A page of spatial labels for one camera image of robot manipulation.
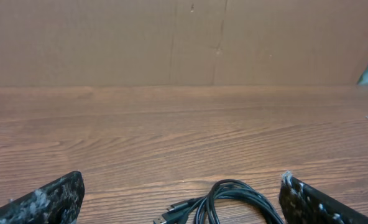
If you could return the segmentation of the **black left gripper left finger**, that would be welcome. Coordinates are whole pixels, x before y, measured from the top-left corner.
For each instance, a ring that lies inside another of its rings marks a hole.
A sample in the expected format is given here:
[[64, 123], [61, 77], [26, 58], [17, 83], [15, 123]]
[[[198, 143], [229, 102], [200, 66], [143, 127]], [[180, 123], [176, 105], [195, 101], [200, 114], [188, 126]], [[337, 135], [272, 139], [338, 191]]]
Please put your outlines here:
[[0, 224], [76, 223], [85, 185], [81, 172], [70, 172], [0, 207]]

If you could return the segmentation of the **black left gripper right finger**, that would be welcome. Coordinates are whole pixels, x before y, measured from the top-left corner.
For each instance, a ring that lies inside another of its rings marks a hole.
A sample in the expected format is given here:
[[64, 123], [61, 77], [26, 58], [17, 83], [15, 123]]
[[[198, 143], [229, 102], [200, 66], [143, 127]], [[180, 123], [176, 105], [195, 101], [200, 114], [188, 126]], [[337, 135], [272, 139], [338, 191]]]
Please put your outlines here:
[[287, 223], [368, 224], [368, 217], [298, 180], [290, 171], [282, 175], [278, 198]]

